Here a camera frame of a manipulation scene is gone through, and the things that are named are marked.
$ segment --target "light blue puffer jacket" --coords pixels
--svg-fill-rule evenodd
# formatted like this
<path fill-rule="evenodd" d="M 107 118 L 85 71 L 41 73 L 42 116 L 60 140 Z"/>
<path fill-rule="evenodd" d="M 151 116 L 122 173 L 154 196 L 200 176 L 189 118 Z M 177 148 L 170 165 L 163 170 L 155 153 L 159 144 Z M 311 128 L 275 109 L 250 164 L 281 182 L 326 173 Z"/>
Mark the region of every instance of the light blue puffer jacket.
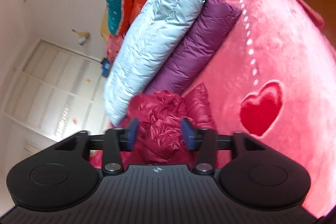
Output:
<path fill-rule="evenodd" d="M 105 111 L 118 125 L 199 15 L 205 0 L 147 0 L 129 28 L 105 84 Z"/>

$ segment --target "red heart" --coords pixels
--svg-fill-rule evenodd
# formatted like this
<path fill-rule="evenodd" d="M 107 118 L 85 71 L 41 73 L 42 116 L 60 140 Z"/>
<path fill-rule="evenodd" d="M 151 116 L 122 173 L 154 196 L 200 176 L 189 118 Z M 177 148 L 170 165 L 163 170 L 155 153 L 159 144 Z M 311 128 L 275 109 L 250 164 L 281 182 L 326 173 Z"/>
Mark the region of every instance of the red heart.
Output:
<path fill-rule="evenodd" d="M 251 133 L 262 136 L 278 116 L 282 107 L 282 88 L 268 82 L 259 93 L 250 93 L 241 103 L 240 121 Z"/>

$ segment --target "folded purple jacket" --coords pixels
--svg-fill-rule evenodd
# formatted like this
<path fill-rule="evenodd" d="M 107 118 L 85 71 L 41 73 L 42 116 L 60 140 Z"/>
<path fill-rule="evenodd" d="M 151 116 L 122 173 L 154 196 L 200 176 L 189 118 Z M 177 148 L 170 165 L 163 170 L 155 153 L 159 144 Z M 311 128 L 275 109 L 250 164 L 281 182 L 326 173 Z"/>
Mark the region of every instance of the folded purple jacket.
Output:
<path fill-rule="evenodd" d="M 168 90 L 182 94 L 210 61 L 240 14 L 240 9 L 225 1 L 205 0 L 198 18 L 144 93 Z"/>

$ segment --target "crumpled red jacket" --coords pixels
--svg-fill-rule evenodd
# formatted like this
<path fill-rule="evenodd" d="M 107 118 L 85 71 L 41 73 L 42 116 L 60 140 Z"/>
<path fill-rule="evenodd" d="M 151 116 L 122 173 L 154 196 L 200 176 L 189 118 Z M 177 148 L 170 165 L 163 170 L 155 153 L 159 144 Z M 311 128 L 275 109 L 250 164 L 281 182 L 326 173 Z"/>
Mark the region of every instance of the crumpled red jacket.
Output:
<path fill-rule="evenodd" d="M 124 168 L 129 164 L 192 166 L 195 154 L 186 149 L 181 136 L 181 119 L 185 117 L 194 126 L 216 130 L 203 83 L 184 98 L 164 90 L 134 96 L 121 126 L 127 127 L 131 119 L 137 118 L 139 132 L 133 151 L 121 152 Z M 102 151 L 97 151 L 90 157 L 90 163 L 101 168 L 101 157 Z"/>

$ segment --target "plush pink bedspread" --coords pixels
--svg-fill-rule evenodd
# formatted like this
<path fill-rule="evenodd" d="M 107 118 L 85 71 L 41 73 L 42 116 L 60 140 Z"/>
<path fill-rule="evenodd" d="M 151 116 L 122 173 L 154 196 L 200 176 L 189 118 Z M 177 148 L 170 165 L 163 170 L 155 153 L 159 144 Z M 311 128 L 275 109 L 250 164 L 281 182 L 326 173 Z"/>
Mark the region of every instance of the plush pink bedspread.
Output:
<path fill-rule="evenodd" d="M 302 164 L 304 206 L 324 215 L 336 204 L 335 51 L 296 0 L 225 1 L 243 14 L 189 90 L 205 83 L 219 133 L 248 131 Z"/>

